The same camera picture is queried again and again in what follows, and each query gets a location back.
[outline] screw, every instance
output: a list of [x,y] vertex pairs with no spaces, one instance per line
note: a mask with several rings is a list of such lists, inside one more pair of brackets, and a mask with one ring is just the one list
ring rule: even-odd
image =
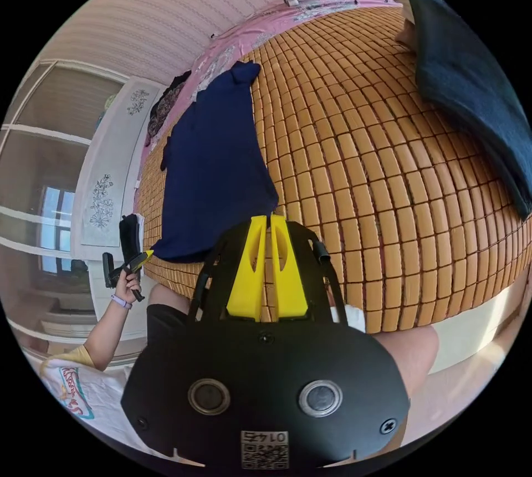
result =
[[396,428],[396,425],[397,425],[397,420],[395,420],[394,418],[389,418],[381,425],[381,429],[380,429],[381,434],[391,433]]
[[146,431],[148,429],[148,422],[146,421],[146,418],[137,418],[137,425],[142,431]]
[[261,344],[272,344],[275,340],[275,337],[271,333],[260,333],[259,342]]

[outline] pink bedsheet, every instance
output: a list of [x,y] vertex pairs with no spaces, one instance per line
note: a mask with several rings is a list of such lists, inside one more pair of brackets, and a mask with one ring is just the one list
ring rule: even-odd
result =
[[[298,24],[316,17],[349,9],[375,6],[401,6],[393,0],[309,0],[298,7],[288,7],[284,3],[259,12],[228,32],[215,38],[207,51],[196,59],[192,74],[185,83],[177,102],[166,117],[166,121],[150,144],[142,150],[142,168],[150,152],[164,135],[168,126],[181,116],[188,106],[195,101],[199,91],[205,89],[214,78],[230,69],[242,56],[263,45],[268,39],[289,30]],[[137,211],[138,189],[135,192],[134,209]]]

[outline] dark blue towel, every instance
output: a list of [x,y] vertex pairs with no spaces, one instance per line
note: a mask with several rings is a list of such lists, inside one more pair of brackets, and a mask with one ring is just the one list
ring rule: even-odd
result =
[[236,62],[174,126],[161,163],[162,238],[152,247],[160,259],[199,263],[227,229],[276,208],[253,119],[250,87],[259,72],[257,63]]
[[523,220],[532,212],[532,130],[489,49],[442,0],[409,0],[416,22],[420,95],[476,137]]

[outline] navy blue shirt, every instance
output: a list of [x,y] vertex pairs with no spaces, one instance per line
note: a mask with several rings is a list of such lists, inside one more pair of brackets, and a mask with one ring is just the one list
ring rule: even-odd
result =
[[260,65],[236,62],[197,95],[168,138],[162,238],[155,255],[175,263],[204,260],[218,238],[278,195],[260,154],[250,87]]

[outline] black shorts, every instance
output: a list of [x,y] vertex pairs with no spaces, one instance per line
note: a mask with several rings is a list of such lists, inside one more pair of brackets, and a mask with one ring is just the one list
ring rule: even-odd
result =
[[187,315],[170,305],[152,304],[146,308],[147,344],[173,340],[185,333]]

